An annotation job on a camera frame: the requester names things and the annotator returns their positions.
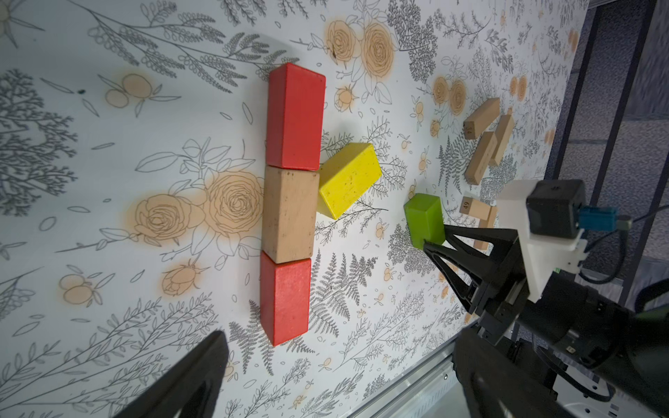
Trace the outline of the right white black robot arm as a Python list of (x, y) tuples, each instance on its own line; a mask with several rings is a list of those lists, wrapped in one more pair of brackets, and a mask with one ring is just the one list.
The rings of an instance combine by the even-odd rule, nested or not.
[(630, 311), (557, 273), (534, 297), (530, 263), (517, 231), (446, 226), (444, 234), (444, 244), (426, 241), (423, 251), (463, 307), (478, 315), (479, 341), (496, 346), (519, 322), (555, 351), (667, 415), (666, 306)]

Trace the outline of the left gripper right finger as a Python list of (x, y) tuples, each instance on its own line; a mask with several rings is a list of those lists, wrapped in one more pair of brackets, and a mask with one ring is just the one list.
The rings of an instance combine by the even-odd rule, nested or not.
[(547, 389), (516, 367), (471, 328), (456, 338), (456, 377), (472, 417), (570, 417)]

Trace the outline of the yellow block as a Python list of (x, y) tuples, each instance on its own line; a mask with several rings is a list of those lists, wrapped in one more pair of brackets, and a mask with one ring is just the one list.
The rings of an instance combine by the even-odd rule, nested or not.
[(375, 148), (349, 143), (320, 167), (317, 212), (339, 219), (382, 177)]

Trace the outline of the red block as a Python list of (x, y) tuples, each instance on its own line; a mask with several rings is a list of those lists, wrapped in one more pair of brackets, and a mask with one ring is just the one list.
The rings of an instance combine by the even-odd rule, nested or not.
[(316, 171), (320, 165), (326, 78), (287, 63), (269, 74), (266, 162)]
[(261, 325), (273, 347), (308, 332), (311, 259), (276, 264), (261, 253)]

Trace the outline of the green block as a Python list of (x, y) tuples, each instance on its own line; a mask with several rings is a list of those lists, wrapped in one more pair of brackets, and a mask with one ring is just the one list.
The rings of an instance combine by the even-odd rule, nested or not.
[(445, 242), (444, 217), (438, 196), (415, 194), (403, 206), (413, 247), (423, 251), (424, 243)]

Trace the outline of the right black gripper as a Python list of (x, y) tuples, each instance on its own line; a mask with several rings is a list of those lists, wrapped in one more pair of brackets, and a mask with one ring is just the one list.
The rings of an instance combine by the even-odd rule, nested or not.
[(520, 240), (514, 229), (445, 225), (445, 243), (425, 242), (423, 252), (446, 277), (468, 313), (478, 317), (477, 334), (491, 345), (523, 311), (529, 297), (520, 279)]

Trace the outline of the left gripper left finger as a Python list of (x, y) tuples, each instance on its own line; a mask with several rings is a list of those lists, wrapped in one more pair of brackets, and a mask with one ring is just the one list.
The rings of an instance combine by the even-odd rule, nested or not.
[(117, 416), (212, 417), (228, 357), (225, 333), (212, 332)]

